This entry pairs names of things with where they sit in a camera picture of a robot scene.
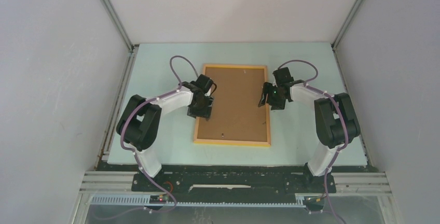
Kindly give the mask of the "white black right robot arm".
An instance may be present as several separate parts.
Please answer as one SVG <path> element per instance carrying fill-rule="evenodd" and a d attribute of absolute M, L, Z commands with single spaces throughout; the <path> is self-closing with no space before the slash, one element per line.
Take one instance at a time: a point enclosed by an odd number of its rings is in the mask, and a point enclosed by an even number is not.
<path fill-rule="evenodd" d="M 287 102 L 297 102 L 314 111 L 319 144 L 305 164 L 308 174 L 301 183 L 305 190 L 315 192 L 323 184 L 321 176 L 331 172 L 338 154 L 361 133 L 351 97 L 317 89 L 307 80 L 294 80 L 287 67 L 279 67 L 273 75 L 273 83 L 263 83 L 260 107 L 269 105 L 271 110 L 284 110 Z"/>

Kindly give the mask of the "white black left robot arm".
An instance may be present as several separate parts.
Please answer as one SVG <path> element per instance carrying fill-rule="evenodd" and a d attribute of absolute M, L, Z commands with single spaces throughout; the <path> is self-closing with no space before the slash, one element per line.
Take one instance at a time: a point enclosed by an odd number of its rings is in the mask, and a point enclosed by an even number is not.
<path fill-rule="evenodd" d="M 178 88 L 151 99 L 132 96 L 117 124 L 122 149 L 133 153 L 142 173 L 144 185 L 151 191 L 163 187 L 164 177 L 159 174 L 161 162 L 153 149 L 158 135 L 160 119 L 177 109 L 186 107 L 192 118 L 209 119 L 212 112 L 216 83 L 206 75 L 195 81 L 180 82 Z"/>

